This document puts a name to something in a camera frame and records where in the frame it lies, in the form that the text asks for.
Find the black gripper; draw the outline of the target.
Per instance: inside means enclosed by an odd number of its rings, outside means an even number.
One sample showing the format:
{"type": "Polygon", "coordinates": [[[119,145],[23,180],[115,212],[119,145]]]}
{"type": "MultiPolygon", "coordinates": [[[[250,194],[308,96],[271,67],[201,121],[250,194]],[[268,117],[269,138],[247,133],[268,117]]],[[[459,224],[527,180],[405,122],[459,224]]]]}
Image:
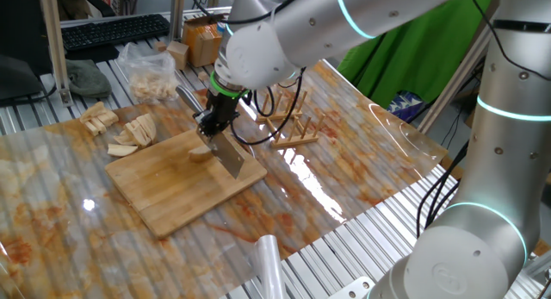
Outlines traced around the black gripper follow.
{"type": "Polygon", "coordinates": [[[237,97],[229,97],[215,90],[207,91],[207,109],[194,114],[198,124],[199,133],[211,138],[220,132],[231,129],[233,122],[240,117],[236,111],[238,105],[237,97]]]}

